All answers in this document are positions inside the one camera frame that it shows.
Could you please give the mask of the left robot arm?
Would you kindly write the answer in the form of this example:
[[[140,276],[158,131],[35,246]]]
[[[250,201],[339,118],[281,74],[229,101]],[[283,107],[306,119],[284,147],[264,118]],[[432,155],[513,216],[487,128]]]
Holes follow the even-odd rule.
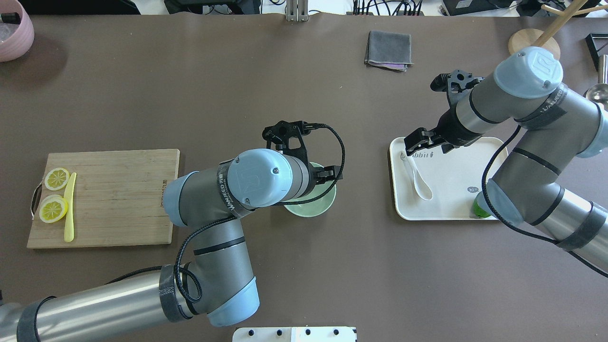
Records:
[[[252,149],[179,177],[165,190],[164,208],[173,224],[191,233],[171,264],[25,307],[5,305],[1,340],[97,342],[199,314],[216,327],[246,320],[260,299],[241,219],[260,208],[303,204],[315,187],[334,188],[343,168],[315,167],[305,153],[287,149]]]

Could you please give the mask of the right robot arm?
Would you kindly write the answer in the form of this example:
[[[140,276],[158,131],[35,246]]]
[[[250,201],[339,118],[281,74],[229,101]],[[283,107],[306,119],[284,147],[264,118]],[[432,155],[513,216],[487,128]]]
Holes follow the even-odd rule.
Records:
[[[492,177],[482,174],[475,204],[504,225],[562,249],[601,276],[607,275],[607,210],[561,186],[557,179],[576,157],[607,148],[607,111],[569,90],[554,55],[528,46],[502,61],[486,78],[457,71],[431,84],[445,92],[449,110],[430,130],[404,139],[408,156],[440,146],[443,153],[470,146],[491,128],[513,119],[523,137]]]

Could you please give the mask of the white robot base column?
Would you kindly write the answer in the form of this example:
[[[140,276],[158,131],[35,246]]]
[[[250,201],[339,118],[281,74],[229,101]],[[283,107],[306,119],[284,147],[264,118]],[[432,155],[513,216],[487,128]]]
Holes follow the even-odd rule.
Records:
[[[356,342],[355,327],[290,326],[241,327],[232,336],[233,342]]]

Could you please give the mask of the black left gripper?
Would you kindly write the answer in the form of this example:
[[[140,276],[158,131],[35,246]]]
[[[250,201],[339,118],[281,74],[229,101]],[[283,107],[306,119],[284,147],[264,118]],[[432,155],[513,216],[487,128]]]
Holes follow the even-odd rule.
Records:
[[[340,165],[323,166],[316,162],[306,163],[308,178],[304,178],[306,188],[297,200],[313,200],[321,197],[332,186],[333,180],[341,180],[342,167]]]

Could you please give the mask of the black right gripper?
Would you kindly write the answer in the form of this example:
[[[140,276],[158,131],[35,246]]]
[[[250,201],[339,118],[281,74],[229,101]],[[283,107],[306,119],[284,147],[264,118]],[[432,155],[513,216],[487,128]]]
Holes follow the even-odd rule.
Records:
[[[448,110],[439,119],[437,126],[428,131],[424,127],[417,128],[404,137],[406,153],[415,153],[423,149],[442,147],[443,153],[462,146],[469,146],[482,136],[474,133],[460,123],[456,110]]]

